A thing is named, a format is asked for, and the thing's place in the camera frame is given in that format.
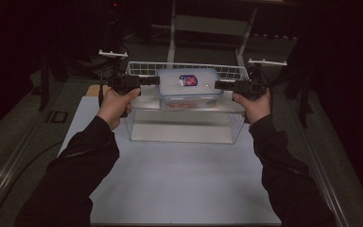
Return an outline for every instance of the plastic container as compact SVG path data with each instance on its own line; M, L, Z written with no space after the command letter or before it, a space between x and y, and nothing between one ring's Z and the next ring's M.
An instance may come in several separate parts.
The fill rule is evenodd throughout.
M223 90L215 89L214 68L159 69L158 94L165 111L196 110L216 105Z

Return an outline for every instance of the sleeve cuff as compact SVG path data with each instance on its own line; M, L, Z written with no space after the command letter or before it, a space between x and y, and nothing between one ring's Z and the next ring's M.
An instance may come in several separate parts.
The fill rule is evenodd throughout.
M262 117L250 126L252 138L257 141L269 138L276 132L272 114Z
M94 117L83 133L98 144L106 143L113 137L113 132L109 128L108 123L99 116Z

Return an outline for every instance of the forearm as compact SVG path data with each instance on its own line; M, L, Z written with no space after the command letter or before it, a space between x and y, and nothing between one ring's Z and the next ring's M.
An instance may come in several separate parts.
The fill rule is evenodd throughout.
M262 183L283 226L334 225L334 216L323 201L305 163L287 149L287 135L276 132L269 115L251 126L256 155L263 164Z
M71 226L89 226L92 209L89 197L118 157L113 133L96 117L49 164L43 179L22 208L17 226L33 226L39 221L52 226L63 221L72 222Z

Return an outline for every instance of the white wire basket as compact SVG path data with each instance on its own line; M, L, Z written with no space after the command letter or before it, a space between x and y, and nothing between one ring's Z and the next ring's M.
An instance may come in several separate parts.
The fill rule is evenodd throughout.
M229 65L130 61L126 73L140 77L155 77L159 69L214 68L221 80L248 79L246 68ZM133 111L126 118L130 140L171 143L233 144L244 118L244 109L232 102L232 92L225 92L216 108L194 111L163 111L158 98L147 96L154 88L145 90L139 103L131 103Z

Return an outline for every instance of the person's left hand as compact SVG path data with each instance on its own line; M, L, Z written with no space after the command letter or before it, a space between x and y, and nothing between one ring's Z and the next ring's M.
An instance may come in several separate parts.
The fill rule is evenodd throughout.
M123 96L116 93L114 89L110 89L105 93L104 100L96 115L106 121L113 131L119 126L122 113L125 110L128 114L131 112L130 102L139 94L139 88L133 89Z

